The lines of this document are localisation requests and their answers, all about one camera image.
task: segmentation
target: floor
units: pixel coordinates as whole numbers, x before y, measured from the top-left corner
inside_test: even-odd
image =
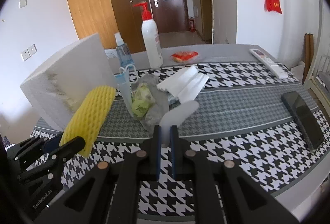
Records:
[[[159,34],[161,48],[177,47],[183,45],[205,44],[196,32],[171,32]]]

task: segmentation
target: red pump cap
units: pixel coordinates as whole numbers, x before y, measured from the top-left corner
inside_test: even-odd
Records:
[[[138,7],[138,6],[142,6],[143,7],[143,11],[142,11],[142,20],[146,21],[146,20],[150,20],[152,19],[152,14],[150,11],[148,11],[148,3],[146,1],[143,1],[139,4],[135,4],[134,7]]]

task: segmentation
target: black phone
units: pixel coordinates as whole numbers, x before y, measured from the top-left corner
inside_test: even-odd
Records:
[[[324,141],[324,135],[305,101],[296,91],[282,95],[281,99],[299,126],[300,132],[303,134],[303,138],[308,145],[308,149],[311,152],[316,151]]]

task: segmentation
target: bed frame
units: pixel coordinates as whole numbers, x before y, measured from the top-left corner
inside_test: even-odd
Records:
[[[322,55],[320,57],[319,64],[314,68],[313,73],[309,77],[307,76],[304,83],[305,89],[312,89],[312,91],[316,94],[317,98],[325,108],[328,115],[330,115],[330,100],[316,83],[316,75],[318,71],[329,72],[329,69],[330,55]]]
[[[316,76],[319,71],[329,72],[330,71],[330,44],[327,42],[321,42],[321,30],[324,22],[324,3],[323,0],[319,0],[320,5],[320,27],[317,38],[317,51],[314,54],[311,67],[307,74],[306,80],[304,82],[304,87],[306,90],[312,89],[312,91],[316,94],[317,98],[320,100],[321,104],[324,106],[326,112],[330,116],[330,100],[327,95],[322,91],[322,89],[317,84]]]

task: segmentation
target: screw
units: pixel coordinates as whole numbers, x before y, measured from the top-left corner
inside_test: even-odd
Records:
[[[194,157],[196,155],[196,151],[189,149],[185,152],[186,156],[188,157]]]
[[[146,156],[146,151],[145,150],[139,150],[136,152],[136,156],[143,158]]]
[[[97,164],[97,167],[98,167],[98,169],[105,169],[105,168],[108,167],[108,163],[105,162],[105,161],[99,162],[99,163]]]
[[[227,161],[225,161],[224,165],[227,168],[233,168],[235,166],[235,163],[231,160],[227,160]]]

